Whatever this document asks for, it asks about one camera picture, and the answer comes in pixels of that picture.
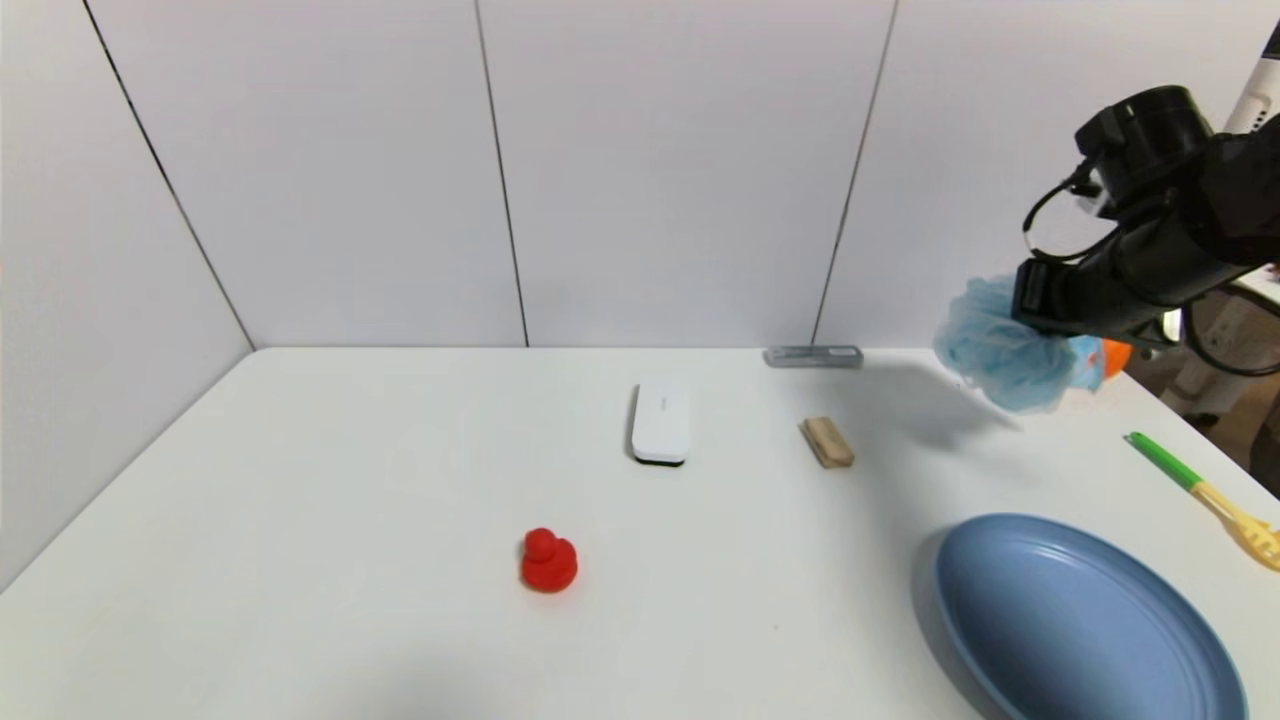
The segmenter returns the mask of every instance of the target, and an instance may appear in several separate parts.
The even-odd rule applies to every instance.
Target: rubber duck
[[[577,577],[577,551],[573,543],[556,537],[547,528],[525,533],[525,557],[520,577],[539,592],[561,592]]]

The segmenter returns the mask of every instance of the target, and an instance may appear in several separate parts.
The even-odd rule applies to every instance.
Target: blue ceramic plate
[[[1244,720],[1204,619],[1115,546],[1027,515],[951,530],[937,561],[960,656],[1018,720]]]

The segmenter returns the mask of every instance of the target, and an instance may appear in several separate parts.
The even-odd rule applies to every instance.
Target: table surface
[[[678,469],[626,454],[632,387],[692,388]],[[858,454],[823,470],[797,424]],[[774,370],[748,350],[269,350],[228,374],[0,594],[0,717],[996,719],[929,568],[986,512],[1126,550],[1280,717],[1280,578],[1133,451],[1239,505],[1248,475],[1126,377],[1005,415],[928,351]],[[577,544],[544,596],[525,530]]]

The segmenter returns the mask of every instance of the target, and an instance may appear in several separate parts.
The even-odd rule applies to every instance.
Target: orange object
[[[520,577],[535,591],[561,592],[577,577],[577,550],[547,528],[529,530],[525,533]]]
[[[1133,355],[1133,346],[1119,340],[1102,340],[1102,354],[1107,357],[1107,364],[1102,370],[1102,377],[1114,378],[1129,364]]]

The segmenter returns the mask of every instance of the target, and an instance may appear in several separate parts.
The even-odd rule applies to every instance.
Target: small wooden block
[[[854,464],[854,451],[831,418],[808,418],[800,425],[800,432],[823,468],[849,468]]]

